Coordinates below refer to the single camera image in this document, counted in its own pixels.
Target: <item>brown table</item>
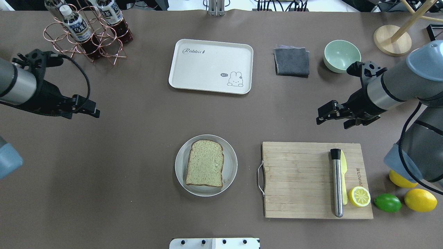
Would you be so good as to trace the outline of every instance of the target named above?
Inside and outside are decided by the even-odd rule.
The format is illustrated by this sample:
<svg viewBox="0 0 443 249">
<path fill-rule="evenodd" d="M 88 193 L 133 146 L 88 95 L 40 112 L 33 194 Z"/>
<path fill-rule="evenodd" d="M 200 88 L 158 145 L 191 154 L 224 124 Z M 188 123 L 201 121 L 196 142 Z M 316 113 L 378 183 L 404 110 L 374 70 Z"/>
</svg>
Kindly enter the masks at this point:
<svg viewBox="0 0 443 249">
<path fill-rule="evenodd" d="M 177 237 L 259 237 L 261 248 L 441 248 L 443 206 L 397 213 L 373 206 L 373 220 L 268 219 L 256 185 L 263 141 L 360 143 L 373 196 L 396 194 L 383 157 L 398 140 L 416 105 L 410 101 L 375 123 L 344 130 L 342 121 L 316 125 L 317 108 L 343 103 L 358 78 L 330 72 L 322 61 L 329 41 L 354 43 L 362 60 L 392 67 L 402 58 L 380 52 L 373 32 L 401 26 L 407 13 L 257 13 L 233 10 L 221 18 L 205 11 L 124 12 L 134 34 L 126 60 L 112 66 L 77 57 L 92 84 L 101 117 L 72 120 L 0 106 L 0 134 L 24 165 L 0 180 L 1 248 L 168 248 Z M 48 12 L 0 12 L 0 57 L 35 48 Z M 429 41 L 420 20 L 412 48 Z M 175 43 L 182 38 L 246 43 L 254 49 L 253 85 L 246 95 L 179 90 L 167 79 Z M 277 76 L 273 48 L 305 46 L 308 78 Z M 46 80 L 65 95 L 85 95 L 81 74 L 66 65 Z M 238 157 L 237 176 L 221 195 L 193 196 L 178 183 L 175 156 L 190 138 L 214 134 Z"/>
</svg>

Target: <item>lemon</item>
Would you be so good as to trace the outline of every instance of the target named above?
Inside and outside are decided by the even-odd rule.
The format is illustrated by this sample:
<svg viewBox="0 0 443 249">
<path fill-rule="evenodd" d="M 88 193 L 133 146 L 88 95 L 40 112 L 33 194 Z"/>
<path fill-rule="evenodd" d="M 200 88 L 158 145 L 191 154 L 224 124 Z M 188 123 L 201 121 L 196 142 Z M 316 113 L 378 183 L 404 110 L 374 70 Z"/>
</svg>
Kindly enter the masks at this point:
<svg viewBox="0 0 443 249">
<path fill-rule="evenodd" d="M 404 203 L 412 210 L 429 212 L 437 206 L 437 199 L 424 189 L 411 189 L 404 195 Z"/>
<path fill-rule="evenodd" d="M 369 191 L 361 186 L 352 188 L 348 194 L 349 201 L 359 207 L 367 206 L 371 203 Z"/>
<path fill-rule="evenodd" d="M 404 188 L 413 188 L 418 184 L 408 181 L 403 176 L 399 175 L 397 172 L 393 170 L 389 171 L 389 179 L 391 179 L 391 182 L 393 182 L 395 185 Z"/>
</svg>

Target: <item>white tray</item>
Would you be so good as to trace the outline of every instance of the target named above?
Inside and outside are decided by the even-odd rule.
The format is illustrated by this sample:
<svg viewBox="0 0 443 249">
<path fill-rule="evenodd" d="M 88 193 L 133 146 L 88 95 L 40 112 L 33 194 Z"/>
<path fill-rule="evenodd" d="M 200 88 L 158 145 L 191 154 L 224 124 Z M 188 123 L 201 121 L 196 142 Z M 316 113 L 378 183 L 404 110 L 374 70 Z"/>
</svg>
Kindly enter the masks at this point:
<svg viewBox="0 0 443 249">
<path fill-rule="evenodd" d="M 251 90 L 253 49 L 246 44 L 181 39 L 169 84 L 174 88 L 245 94 Z"/>
</svg>

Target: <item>lime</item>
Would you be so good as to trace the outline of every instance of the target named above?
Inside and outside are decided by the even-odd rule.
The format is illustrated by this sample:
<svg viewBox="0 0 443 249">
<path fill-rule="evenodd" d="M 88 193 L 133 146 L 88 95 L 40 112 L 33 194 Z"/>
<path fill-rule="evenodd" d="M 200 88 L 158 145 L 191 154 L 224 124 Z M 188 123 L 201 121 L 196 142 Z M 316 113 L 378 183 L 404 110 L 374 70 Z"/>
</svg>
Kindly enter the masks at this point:
<svg viewBox="0 0 443 249">
<path fill-rule="evenodd" d="M 374 199 L 375 205 L 381 210 L 389 213 L 394 213 L 400 210 L 400 200 L 391 194 L 381 194 Z"/>
</svg>

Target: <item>toast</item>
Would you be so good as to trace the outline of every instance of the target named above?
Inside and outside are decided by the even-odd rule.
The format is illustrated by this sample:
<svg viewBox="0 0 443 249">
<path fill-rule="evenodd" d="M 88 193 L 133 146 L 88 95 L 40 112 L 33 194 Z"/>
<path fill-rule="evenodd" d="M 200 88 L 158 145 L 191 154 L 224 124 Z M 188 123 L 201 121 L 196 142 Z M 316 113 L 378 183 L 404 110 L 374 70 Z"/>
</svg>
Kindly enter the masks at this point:
<svg viewBox="0 0 443 249">
<path fill-rule="evenodd" d="M 210 140 L 195 141 L 189 152 L 185 184 L 223 187 L 224 162 L 223 147 L 219 143 Z"/>
</svg>

